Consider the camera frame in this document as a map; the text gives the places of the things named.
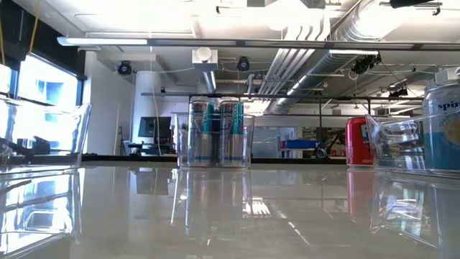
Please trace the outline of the white ceiling duct box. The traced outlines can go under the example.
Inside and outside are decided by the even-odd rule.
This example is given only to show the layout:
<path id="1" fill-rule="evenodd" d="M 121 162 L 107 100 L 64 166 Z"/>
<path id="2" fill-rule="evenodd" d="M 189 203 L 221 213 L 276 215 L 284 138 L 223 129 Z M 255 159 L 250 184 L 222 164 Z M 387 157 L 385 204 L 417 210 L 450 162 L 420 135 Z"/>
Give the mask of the white ceiling duct box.
<path id="1" fill-rule="evenodd" d="M 203 74 L 209 93 L 216 92 L 216 74 L 219 68 L 218 50 L 209 47 L 199 47 L 192 50 L 193 67 Z"/>

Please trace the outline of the black hanging ceiling device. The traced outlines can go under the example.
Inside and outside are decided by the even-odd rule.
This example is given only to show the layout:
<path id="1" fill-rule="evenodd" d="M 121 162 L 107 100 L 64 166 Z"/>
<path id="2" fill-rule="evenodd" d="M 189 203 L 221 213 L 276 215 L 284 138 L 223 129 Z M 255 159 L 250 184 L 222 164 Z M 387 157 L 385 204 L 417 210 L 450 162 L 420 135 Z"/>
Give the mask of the black hanging ceiling device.
<path id="1" fill-rule="evenodd" d="M 356 75 L 366 73 L 368 70 L 373 69 L 376 65 L 382 62 L 381 55 L 363 55 L 355 60 L 355 64 L 351 68 L 351 71 Z"/>

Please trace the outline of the white ceiling pipes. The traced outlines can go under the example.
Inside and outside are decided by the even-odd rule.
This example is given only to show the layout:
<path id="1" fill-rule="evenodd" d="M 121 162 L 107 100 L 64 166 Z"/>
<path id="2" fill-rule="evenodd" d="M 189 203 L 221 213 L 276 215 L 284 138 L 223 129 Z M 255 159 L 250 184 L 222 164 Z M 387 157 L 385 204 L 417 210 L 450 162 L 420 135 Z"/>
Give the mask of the white ceiling pipes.
<path id="1" fill-rule="evenodd" d="M 322 33 L 320 22 L 289 26 L 285 40 L 316 40 Z M 258 94 L 277 94 L 310 55 L 309 49 L 280 48 L 267 71 Z"/>

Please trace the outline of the red Fanta soda can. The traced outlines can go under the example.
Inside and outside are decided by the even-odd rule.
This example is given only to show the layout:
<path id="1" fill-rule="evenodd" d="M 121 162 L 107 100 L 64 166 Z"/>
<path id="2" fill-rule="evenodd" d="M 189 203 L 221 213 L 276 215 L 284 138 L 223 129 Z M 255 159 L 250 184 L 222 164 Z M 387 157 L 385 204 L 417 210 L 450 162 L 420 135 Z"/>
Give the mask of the red Fanta soda can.
<path id="1" fill-rule="evenodd" d="M 371 166 L 372 151 L 365 117 L 349 118 L 345 126 L 346 164 L 350 166 Z"/>

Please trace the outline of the ceiling track fixture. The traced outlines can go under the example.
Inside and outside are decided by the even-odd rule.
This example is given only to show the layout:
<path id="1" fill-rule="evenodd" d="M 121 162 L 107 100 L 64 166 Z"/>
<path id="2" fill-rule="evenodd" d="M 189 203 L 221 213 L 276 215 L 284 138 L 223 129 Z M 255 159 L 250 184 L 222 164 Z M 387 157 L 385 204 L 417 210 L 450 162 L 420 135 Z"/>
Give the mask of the ceiling track fixture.
<path id="1" fill-rule="evenodd" d="M 379 3 L 379 5 L 380 6 L 385 6 L 385 7 L 391 7 L 390 3 L 389 3 L 389 0 L 381 1 Z M 432 1 L 429 1 L 429 2 L 424 3 L 424 4 L 418 4 L 418 5 L 415 5 L 415 6 L 402 7 L 402 8 L 398 8 L 398 9 L 401 9 L 403 11 L 432 10 L 433 16 L 437 16 L 441 12 L 441 7 L 442 6 L 443 6 L 442 2 L 432 0 Z"/>

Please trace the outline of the Spindrift lemon soda can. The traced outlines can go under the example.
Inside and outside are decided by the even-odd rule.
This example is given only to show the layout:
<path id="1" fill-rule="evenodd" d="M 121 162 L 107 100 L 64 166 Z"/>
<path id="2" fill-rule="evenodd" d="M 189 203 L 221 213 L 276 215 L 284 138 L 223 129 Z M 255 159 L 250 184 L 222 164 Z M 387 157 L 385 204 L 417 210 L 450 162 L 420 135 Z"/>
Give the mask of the Spindrift lemon soda can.
<path id="1" fill-rule="evenodd" d="M 425 167 L 460 171 L 460 83 L 427 83 L 423 100 Z"/>

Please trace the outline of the bright window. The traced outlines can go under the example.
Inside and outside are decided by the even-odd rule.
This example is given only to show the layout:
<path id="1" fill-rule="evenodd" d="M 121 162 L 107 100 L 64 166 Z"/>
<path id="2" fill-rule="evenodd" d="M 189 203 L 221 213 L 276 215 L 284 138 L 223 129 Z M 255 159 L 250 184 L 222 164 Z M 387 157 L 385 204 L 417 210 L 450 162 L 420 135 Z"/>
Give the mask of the bright window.
<path id="1" fill-rule="evenodd" d="M 27 55 L 21 62 L 19 98 L 60 107 L 77 106 L 78 79 L 41 58 Z"/>

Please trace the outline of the black table edge frame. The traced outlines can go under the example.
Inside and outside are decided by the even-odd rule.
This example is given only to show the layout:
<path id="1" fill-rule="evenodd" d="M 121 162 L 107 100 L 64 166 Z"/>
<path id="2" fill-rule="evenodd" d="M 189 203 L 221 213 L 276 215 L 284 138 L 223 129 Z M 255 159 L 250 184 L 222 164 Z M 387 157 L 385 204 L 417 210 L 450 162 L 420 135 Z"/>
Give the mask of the black table edge frame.
<path id="1" fill-rule="evenodd" d="M 121 155 L 97 155 L 97 154 L 84 154 L 82 157 L 83 162 L 94 161 L 123 161 L 123 162 L 153 162 L 153 163 L 176 163 L 178 159 L 175 156 L 121 156 Z M 315 158 L 252 158 L 251 163 L 261 164 L 329 164 L 329 165 L 345 165 L 346 160 L 339 159 L 315 159 Z"/>

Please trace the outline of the long overhead frame beam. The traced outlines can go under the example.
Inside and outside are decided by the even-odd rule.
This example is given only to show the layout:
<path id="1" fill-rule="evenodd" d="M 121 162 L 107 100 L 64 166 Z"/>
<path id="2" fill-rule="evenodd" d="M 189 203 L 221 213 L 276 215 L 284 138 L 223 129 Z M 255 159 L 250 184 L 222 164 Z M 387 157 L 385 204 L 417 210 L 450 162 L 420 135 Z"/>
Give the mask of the long overhead frame beam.
<path id="1" fill-rule="evenodd" d="M 57 42 L 70 46 L 149 46 L 149 47 L 248 47 L 267 49 L 368 50 L 368 51 L 460 51 L 460 43 L 448 42 L 334 42 L 298 40 L 232 40 L 187 38 L 90 38 L 58 37 Z"/>

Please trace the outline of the clear plastic bin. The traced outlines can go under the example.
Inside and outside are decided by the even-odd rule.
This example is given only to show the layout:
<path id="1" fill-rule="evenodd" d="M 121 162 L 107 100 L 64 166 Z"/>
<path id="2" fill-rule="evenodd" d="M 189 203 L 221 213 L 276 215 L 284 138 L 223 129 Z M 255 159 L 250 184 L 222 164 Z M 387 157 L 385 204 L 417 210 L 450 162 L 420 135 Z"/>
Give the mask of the clear plastic bin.
<path id="1" fill-rule="evenodd" d="M 175 115 L 175 149 L 178 156 L 178 165 L 189 168 L 248 168 L 252 159 L 252 140 L 254 135 L 255 117 L 244 114 L 244 151 L 240 166 L 228 167 L 220 164 L 220 130 L 221 115 L 214 112 L 213 121 L 213 162 L 209 167 L 193 167 L 188 164 L 188 120 L 189 114 Z"/>
<path id="2" fill-rule="evenodd" d="M 371 115 L 365 118 L 375 169 L 460 179 L 460 171 L 426 168 L 423 115 L 392 120 Z"/>
<path id="3" fill-rule="evenodd" d="M 0 99 L 0 173 L 77 168 L 91 105 L 70 108 Z M 49 155 L 36 155 L 34 136 L 50 141 Z"/>

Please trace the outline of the dark computer monitor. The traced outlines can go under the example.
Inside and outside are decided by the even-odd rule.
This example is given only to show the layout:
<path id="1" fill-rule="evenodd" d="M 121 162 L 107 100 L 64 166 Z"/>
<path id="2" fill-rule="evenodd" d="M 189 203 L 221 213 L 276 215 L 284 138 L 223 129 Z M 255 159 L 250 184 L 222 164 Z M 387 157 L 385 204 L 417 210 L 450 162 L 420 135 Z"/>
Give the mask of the dark computer monitor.
<path id="1" fill-rule="evenodd" d="M 171 117 L 142 117 L 139 123 L 139 137 L 170 137 Z"/>

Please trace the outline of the dark office desk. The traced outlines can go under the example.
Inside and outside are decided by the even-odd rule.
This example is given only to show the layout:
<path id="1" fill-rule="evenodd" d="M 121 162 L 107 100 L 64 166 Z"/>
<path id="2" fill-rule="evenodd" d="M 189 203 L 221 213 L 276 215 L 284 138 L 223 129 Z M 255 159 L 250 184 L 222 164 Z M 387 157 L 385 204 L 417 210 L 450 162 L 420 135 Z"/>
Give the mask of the dark office desk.
<path id="1" fill-rule="evenodd" d="M 134 156 L 166 156 L 175 154 L 175 151 L 171 145 L 123 141 L 123 148 L 126 155 Z"/>

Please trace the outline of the white box fixture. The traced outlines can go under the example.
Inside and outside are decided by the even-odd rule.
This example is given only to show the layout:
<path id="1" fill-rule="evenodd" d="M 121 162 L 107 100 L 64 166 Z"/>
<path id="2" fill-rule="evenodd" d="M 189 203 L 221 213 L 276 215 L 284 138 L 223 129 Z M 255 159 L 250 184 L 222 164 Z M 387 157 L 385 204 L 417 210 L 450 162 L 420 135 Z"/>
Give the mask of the white box fixture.
<path id="1" fill-rule="evenodd" d="M 460 83 L 460 67 L 447 68 L 437 72 L 434 81 L 437 86 Z"/>

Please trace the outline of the blue plastic crate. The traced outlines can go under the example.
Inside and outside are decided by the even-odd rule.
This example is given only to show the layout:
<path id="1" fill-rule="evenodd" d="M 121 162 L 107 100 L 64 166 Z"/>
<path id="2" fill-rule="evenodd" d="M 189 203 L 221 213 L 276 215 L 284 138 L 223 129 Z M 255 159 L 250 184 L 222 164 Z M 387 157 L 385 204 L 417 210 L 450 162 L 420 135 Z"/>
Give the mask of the blue plastic crate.
<path id="1" fill-rule="evenodd" d="M 315 149 L 318 142 L 315 140 L 286 140 L 286 149 Z"/>

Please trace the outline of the silver ventilation duct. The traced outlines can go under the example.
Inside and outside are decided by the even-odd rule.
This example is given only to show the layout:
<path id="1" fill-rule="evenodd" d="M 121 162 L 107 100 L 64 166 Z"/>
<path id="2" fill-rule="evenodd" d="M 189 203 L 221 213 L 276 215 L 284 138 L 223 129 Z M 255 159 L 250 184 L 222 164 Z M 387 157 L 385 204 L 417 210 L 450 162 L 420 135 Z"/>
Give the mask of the silver ventilation duct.
<path id="1" fill-rule="evenodd" d="M 382 1 L 387 0 L 359 0 L 344 20 L 331 31 L 328 39 L 336 42 L 378 42 L 383 39 L 399 27 L 403 20 L 393 14 L 394 9 L 382 6 Z M 301 96 L 311 94 L 314 88 L 318 88 L 331 74 L 338 72 L 353 59 L 355 56 L 352 54 L 331 54 L 329 50 L 315 50 L 306 61 L 306 69 L 290 86 L 287 97 L 272 100 L 266 112 L 286 112 Z"/>

